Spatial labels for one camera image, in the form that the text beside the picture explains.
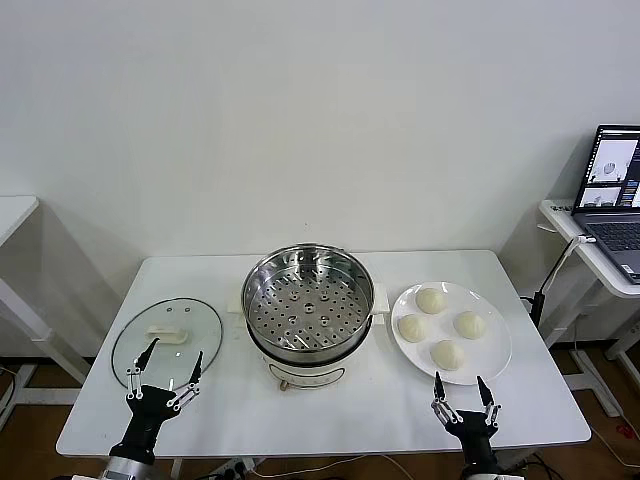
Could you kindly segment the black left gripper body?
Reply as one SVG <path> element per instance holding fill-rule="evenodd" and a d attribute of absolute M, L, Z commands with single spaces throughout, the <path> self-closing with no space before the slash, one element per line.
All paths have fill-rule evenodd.
<path fill-rule="evenodd" d="M 110 450 L 120 458 L 154 458 L 154 448 L 162 424 L 178 415 L 168 402 L 176 393 L 152 385 L 141 386 L 142 398 L 127 400 L 132 417 L 122 440 Z"/>

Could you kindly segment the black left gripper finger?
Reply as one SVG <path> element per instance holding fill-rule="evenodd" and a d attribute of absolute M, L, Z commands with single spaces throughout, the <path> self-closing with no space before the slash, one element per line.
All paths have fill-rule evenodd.
<path fill-rule="evenodd" d="M 167 407 L 173 411 L 181 411 L 191 401 L 200 395 L 200 379 L 202 376 L 203 352 L 200 351 L 195 366 L 187 383 L 179 388 L 173 398 L 167 402 Z"/>
<path fill-rule="evenodd" d="M 141 400 L 143 398 L 142 373 L 145 371 L 158 342 L 159 338 L 155 337 L 147 348 L 133 360 L 131 367 L 126 370 L 127 400 Z"/>

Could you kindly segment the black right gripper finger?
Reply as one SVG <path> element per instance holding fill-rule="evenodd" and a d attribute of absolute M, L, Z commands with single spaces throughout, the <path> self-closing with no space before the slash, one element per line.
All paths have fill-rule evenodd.
<path fill-rule="evenodd" d="M 431 403 L 431 408 L 442 425 L 454 425 L 461 424 L 463 422 L 462 417 L 446 400 L 444 384 L 439 372 L 436 372 L 435 375 L 434 399 Z"/>
<path fill-rule="evenodd" d="M 481 376 L 477 376 L 477 383 L 482 404 L 485 408 L 486 425 L 498 429 L 498 415 L 501 411 L 501 405 L 494 401 L 493 394 Z"/>

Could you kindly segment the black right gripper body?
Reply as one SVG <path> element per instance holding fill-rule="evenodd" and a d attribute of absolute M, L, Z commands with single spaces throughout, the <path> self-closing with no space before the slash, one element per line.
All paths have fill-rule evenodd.
<path fill-rule="evenodd" d="M 499 470 L 491 438 L 497 433 L 496 422 L 488 423 L 483 412 L 457 410 L 460 420 L 448 421 L 445 430 L 456 437 L 462 447 L 465 470 Z"/>

